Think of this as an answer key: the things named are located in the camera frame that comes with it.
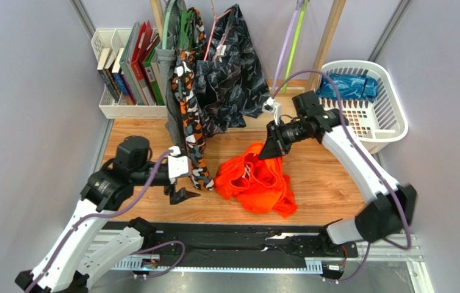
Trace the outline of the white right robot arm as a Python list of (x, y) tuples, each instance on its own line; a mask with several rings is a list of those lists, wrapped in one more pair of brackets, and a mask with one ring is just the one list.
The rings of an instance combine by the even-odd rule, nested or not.
[(417, 201), (417, 191), (390, 176), (359, 141), (340, 109), (325, 109), (310, 91), (292, 99), (296, 117), (288, 123), (281, 119), (281, 104), (273, 98), (263, 103), (262, 110), (274, 116), (266, 126), (267, 139), (260, 160), (289, 154), (294, 143), (315, 139), (342, 164), (357, 185), (365, 208), (356, 216), (340, 219), (321, 228), (319, 236), (324, 248), (347, 242), (369, 244), (386, 240), (400, 230), (412, 244), (409, 227)]

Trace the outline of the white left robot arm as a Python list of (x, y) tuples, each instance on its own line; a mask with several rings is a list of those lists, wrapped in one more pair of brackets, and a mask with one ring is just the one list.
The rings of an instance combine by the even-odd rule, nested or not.
[[(90, 175), (69, 222), (48, 254), (31, 270), (20, 272), (15, 284), (24, 292), (88, 292), (116, 263), (143, 249), (155, 227), (141, 217), (129, 221), (113, 240), (88, 254), (95, 237), (112, 218), (130, 210), (149, 187), (160, 186), (170, 204), (179, 204), (197, 194), (176, 189), (178, 178), (190, 173), (186, 148), (175, 145), (151, 160), (147, 138), (129, 136), (115, 156)], [(126, 207), (135, 187), (137, 199)]]

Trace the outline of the grey shorts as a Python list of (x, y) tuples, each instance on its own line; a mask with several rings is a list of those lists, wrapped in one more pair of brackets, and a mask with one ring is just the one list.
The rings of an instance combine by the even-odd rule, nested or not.
[(156, 50), (160, 76), (165, 88), (165, 106), (167, 109), (166, 128), (172, 144), (178, 146), (182, 154), (187, 156), (188, 162), (193, 164), (192, 152), (185, 140), (185, 126), (182, 116), (181, 101), (189, 96), (185, 74), (191, 73), (189, 56), (184, 51), (162, 49), (161, 44)]

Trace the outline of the dark leaf-pattern shorts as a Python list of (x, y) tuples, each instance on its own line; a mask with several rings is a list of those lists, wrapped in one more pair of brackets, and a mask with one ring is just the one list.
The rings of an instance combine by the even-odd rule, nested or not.
[(245, 117), (257, 118), (270, 88), (238, 4), (215, 25), (209, 57), (197, 61), (195, 96), (206, 137), (244, 128)]

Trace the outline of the orange camouflage shorts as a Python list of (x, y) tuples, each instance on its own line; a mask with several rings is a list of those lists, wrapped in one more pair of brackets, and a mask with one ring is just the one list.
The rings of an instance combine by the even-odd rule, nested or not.
[[(198, 9), (193, 9), (192, 24), (192, 37), (191, 37), (191, 50), (183, 50), (189, 56), (189, 64), (192, 72), (185, 74), (185, 83), (187, 84), (189, 96), (184, 98), (180, 103), (182, 104), (182, 116), (185, 126), (185, 140), (186, 144), (192, 152), (193, 164), (190, 164), (190, 179), (194, 188), (198, 190), (210, 191), (214, 188), (214, 181), (209, 173), (206, 161), (203, 158), (204, 150), (206, 149), (206, 137), (203, 131), (203, 119), (201, 115), (201, 107), (195, 96), (195, 67), (197, 61), (205, 53), (206, 35), (204, 24), (201, 19), (201, 14)], [(180, 17), (177, 28), (180, 30)]]

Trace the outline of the pink hanger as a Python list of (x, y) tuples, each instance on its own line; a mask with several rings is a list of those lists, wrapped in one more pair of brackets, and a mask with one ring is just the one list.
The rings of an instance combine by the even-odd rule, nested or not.
[(215, 25), (216, 25), (217, 21), (231, 12), (231, 9), (227, 9), (224, 13), (222, 13), (221, 15), (218, 15), (217, 12), (216, 12), (216, 9), (215, 9), (214, 0), (211, 0), (210, 4), (211, 4), (213, 22), (212, 22), (212, 29), (211, 29), (210, 34), (209, 34), (209, 39), (207, 41), (207, 47), (206, 47), (206, 50), (205, 50), (205, 55), (204, 55), (204, 58), (203, 58), (204, 61), (206, 61), (208, 59), (208, 57), (209, 57), (210, 46), (212, 44)]

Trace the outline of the dark green hanger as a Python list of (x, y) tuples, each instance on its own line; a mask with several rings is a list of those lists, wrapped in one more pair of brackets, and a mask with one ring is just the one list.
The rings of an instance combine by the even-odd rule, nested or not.
[(193, 9), (183, 10), (180, 17), (179, 49), (191, 50)]

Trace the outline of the pale green hanger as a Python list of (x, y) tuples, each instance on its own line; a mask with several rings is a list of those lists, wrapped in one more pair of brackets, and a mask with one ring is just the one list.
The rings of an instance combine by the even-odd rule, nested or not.
[(172, 12), (173, 12), (173, 9), (174, 9), (175, 5), (176, 5), (176, 0), (170, 0), (166, 4), (163, 36), (161, 37), (161, 39), (162, 39), (162, 47), (161, 48), (163, 50), (165, 50), (167, 48), (170, 20), (171, 20), (171, 15), (172, 15)]

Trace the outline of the blue patterned garment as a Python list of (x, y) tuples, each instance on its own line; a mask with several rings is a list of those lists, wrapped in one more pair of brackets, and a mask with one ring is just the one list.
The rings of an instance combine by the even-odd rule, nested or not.
[[(328, 73), (329, 78), (336, 85), (342, 101), (369, 101), (373, 103), (378, 97), (378, 82), (365, 74), (336, 74)], [(332, 84), (323, 78), (316, 95), (337, 101), (337, 95)]]

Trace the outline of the white laundry basket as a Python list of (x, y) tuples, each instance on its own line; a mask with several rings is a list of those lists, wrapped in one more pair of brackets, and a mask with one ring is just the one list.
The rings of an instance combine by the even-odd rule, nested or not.
[(378, 95), (374, 102), (342, 101), (345, 118), (369, 153), (375, 154), (406, 136), (408, 121), (385, 68), (370, 61), (339, 60), (324, 64), (322, 71), (327, 74), (366, 75), (378, 83)]

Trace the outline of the blue book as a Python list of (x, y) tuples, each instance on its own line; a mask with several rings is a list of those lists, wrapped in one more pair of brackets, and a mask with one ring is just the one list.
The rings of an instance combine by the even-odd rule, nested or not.
[(112, 75), (114, 77), (115, 83), (116, 83), (121, 95), (124, 95), (126, 97), (131, 97), (129, 87), (127, 85), (127, 82), (125, 80), (125, 77), (124, 77), (124, 74), (123, 74), (123, 72), (121, 70), (121, 65), (120, 65), (123, 50), (124, 50), (124, 48), (120, 48), (118, 50), (118, 53), (116, 55), (115, 61), (114, 61), (113, 66), (112, 66), (111, 73), (112, 73)]

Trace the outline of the grey-green folder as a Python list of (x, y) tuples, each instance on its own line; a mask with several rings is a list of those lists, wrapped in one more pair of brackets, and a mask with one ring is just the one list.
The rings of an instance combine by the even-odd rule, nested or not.
[(135, 47), (133, 43), (133, 38), (134, 38), (134, 34), (137, 34), (139, 32), (139, 29), (140, 29), (140, 23), (136, 21), (130, 33), (128, 34), (128, 40), (124, 46), (124, 51), (121, 57), (121, 69), (122, 69), (122, 72), (124, 73), (125, 78), (127, 79), (132, 95), (134, 96), (136, 100), (135, 105), (144, 106), (144, 98), (142, 97), (142, 93), (140, 90), (140, 84), (139, 84), (138, 79), (136, 78), (136, 75), (131, 65), (132, 54), (134, 52), (134, 47)]

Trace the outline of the dark navy book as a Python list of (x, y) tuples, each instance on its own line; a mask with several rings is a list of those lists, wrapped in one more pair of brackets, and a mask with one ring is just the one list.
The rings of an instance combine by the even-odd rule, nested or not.
[(112, 65), (112, 50), (110, 48), (103, 48), (98, 58), (97, 72), (101, 75), (108, 91), (112, 95), (115, 102), (119, 102), (120, 91), (115, 83), (114, 77), (111, 73)]

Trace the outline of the red folder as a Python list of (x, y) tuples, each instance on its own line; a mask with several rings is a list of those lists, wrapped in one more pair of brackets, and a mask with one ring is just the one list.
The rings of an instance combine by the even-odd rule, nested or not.
[(147, 51), (153, 38), (153, 27), (149, 21), (145, 23), (136, 23), (135, 32), (132, 34), (130, 55), (130, 65), (134, 73), (134, 80), (137, 91), (141, 97), (141, 104), (145, 106), (154, 106), (153, 96), (149, 90), (144, 67), (140, 64), (140, 59)]

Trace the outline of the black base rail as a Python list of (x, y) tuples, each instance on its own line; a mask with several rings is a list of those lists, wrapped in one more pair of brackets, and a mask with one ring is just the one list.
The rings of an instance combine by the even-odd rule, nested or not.
[(304, 269), (309, 258), (340, 264), (357, 260), (354, 242), (325, 250), (312, 225), (224, 225), (154, 222), (156, 232), (144, 240), (160, 265), (196, 269)]

